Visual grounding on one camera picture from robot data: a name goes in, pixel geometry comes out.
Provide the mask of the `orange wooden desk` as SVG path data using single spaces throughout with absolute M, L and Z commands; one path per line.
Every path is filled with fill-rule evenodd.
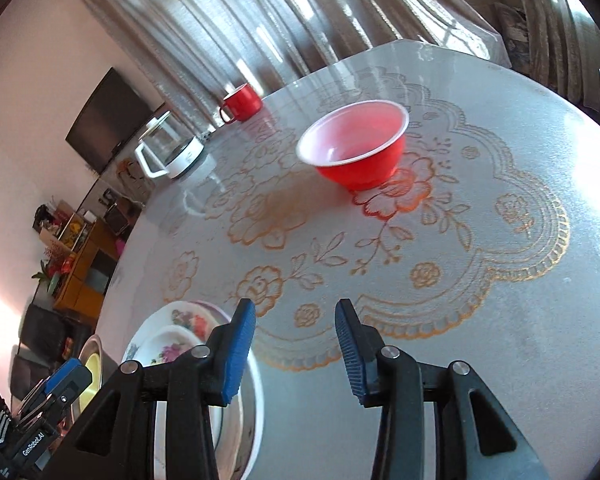
M 60 280 L 54 309 L 94 327 L 119 260 L 117 237 L 100 219 L 73 258 L 70 272 Z

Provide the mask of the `black wall television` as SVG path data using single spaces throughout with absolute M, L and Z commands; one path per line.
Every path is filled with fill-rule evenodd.
M 76 116 L 66 142 L 102 174 L 156 110 L 111 67 Z

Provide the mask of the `yellow plastic bowl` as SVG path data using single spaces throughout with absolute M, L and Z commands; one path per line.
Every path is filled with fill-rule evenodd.
M 79 409 L 83 412 L 87 405 L 93 400 L 96 393 L 102 386 L 102 359 L 97 353 L 92 353 L 84 363 L 84 366 L 91 373 L 91 382 L 81 393 L 79 397 Z

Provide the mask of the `white glass electric kettle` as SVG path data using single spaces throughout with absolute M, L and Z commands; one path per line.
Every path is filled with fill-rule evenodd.
M 149 179 L 174 179 L 192 166 L 203 150 L 204 144 L 167 110 L 146 124 L 134 153 Z

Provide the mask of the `purple rimmed floral plate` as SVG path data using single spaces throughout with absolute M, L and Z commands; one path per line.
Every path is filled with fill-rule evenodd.
M 210 302 L 195 301 L 194 305 L 201 313 L 207 315 L 208 318 L 213 318 L 216 325 L 227 324 L 232 319 L 222 309 L 215 306 L 214 304 L 210 304 Z

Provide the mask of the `red plastic bowl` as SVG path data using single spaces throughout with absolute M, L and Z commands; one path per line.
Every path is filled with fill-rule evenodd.
M 376 188 L 398 168 L 409 122 L 410 114 L 396 102 L 352 103 L 310 125 L 297 142 L 296 155 L 350 191 Z

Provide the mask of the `wooden shelf with items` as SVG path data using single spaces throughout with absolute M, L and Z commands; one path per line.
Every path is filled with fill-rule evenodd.
M 34 214 L 33 229 L 40 241 L 54 252 L 77 254 L 85 244 L 93 223 L 64 200 L 57 207 L 43 204 Z

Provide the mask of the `red ceramic mug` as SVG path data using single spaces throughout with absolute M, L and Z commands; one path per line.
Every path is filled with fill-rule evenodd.
M 220 117 L 224 124 L 245 122 L 262 110 L 263 102 L 250 84 L 242 84 L 230 92 L 220 106 Z

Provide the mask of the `large stainless steel basin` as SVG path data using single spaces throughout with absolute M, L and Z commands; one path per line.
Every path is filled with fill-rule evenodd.
M 69 406 L 67 415 L 60 426 L 60 435 L 65 437 L 78 417 L 86 409 L 87 405 L 93 400 L 102 385 L 114 374 L 118 363 L 110 358 L 109 354 L 102 348 L 102 341 L 99 336 L 93 335 L 87 339 L 84 344 L 78 360 L 90 371 L 92 376 L 91 383 L 79 395 L 79 397 Z

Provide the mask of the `small white rose plate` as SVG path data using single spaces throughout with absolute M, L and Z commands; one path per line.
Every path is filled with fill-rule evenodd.
M 138 344 L 133 360 L 143 366 L 171 363 L 198 344 L 201 340 L 187 328 L 168 325 L 155 330 Z

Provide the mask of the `beige window curtain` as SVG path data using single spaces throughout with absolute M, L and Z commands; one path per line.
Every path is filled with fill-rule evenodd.
M 224 92 L 270 94 L 409 39 L 498 63 L 600 108 L 600 29 L 579 0 L 81 0 L 187 125 Z

